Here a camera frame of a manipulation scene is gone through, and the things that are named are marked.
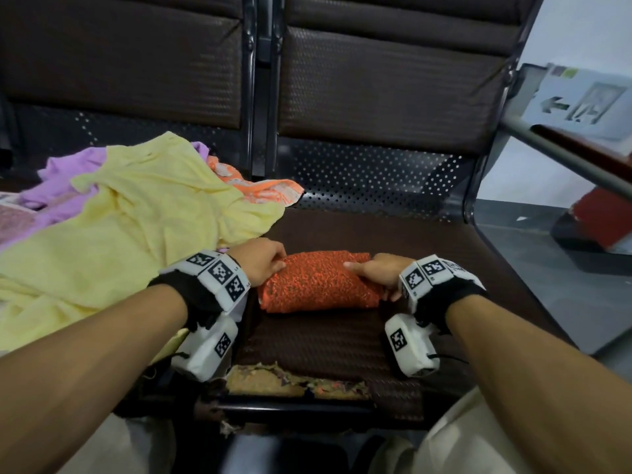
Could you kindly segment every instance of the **seat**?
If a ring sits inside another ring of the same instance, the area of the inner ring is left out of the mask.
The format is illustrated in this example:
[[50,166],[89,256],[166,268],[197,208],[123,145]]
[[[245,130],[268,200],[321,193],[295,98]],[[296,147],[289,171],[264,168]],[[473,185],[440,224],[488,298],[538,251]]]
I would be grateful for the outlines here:
[[[288,253],[437,253],[475,272],[495,302],[570,342],[472,215],[540,3],[274,0],[276,103],[268,119],[266,175],[294,179],[305,194],[267,236]],[[365,381],[377,406],[373,427],[428,428],[473,387],[473,375],[450,359],[424,379],[395,374],[383,335],[394,309],[274,317],[253,303],[234,360]],[[435,335],[433,343],[439,353],[462,357],[451,336]],[[264,399],[233,409],[229,397],[211,399],[198,402],[200,418],[217,416],[217,403],[209,407],[217,399],[229,419],[236,411],[243,420],[244,412],[260,416],[265,409],[296,416],[315,410],[336,423],[344,411],[340,403],[309,400],[261,408]]]
[[49,156],[170,130],[248,175],[255,10],[254,0],[0,0],[4,165],[36,179]]

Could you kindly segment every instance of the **yellow cloth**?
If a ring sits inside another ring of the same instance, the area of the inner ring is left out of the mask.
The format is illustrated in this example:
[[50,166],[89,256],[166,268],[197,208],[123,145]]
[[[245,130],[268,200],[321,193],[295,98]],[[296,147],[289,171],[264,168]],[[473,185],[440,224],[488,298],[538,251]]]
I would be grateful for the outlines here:
[[[159,269],[203,248],[241,243],[283,215],[222,182],[173,133],[109,146],[95,173],[72,180],[99,192],[77,217],[0,253],[0,351],[11,351],[140,291]],[[186,330],[154,361],[177,349]]]

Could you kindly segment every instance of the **orange patterned cloth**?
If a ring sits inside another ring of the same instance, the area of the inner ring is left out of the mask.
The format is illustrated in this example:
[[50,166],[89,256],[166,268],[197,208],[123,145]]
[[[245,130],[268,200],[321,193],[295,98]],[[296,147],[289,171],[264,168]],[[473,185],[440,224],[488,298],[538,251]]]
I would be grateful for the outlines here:
[[240,190],[251,203],[275,201],[288,207],[296,203],[303,195],[303,187],[290,179],[266,179],[264,181],[246,181],[240,172],[229,164],[220,163],[216,156],[206,158],[206,164],[217,177],[226,184]]
[[287,267],[259,286],[261,308],[293,313],[334,308],[375,308],[383,288],[349,272],[345,261],[365,263],[368,253],[313,251],[290,254]]

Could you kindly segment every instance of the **forearm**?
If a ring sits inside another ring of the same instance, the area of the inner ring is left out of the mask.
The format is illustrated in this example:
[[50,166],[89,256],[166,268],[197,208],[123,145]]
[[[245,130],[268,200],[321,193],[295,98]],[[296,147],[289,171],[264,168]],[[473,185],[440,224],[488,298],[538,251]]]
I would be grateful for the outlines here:
[[447,324],[503,429],[538,472],[625,472],[632,386],[566,343],[480,296]]
[[0,471],[59,469],[185,322],[154,286],[0,358]]

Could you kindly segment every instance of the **brown backrest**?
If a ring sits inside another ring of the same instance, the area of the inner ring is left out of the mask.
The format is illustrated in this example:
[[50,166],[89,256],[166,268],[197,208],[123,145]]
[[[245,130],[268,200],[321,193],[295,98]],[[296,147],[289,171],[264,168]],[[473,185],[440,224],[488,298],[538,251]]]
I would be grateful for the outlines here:
[[268,173],[307,184],[310,207],[443,217],[489,151],[540,2],[277,0]]
[[172,129],[219,141],[223,159],[247,167],[253,10],[253,0],[0,0],[2,91],[24,151],[44,147],[24,124],[52,123],[39,135],[48,145],[76,132],[73,148]]

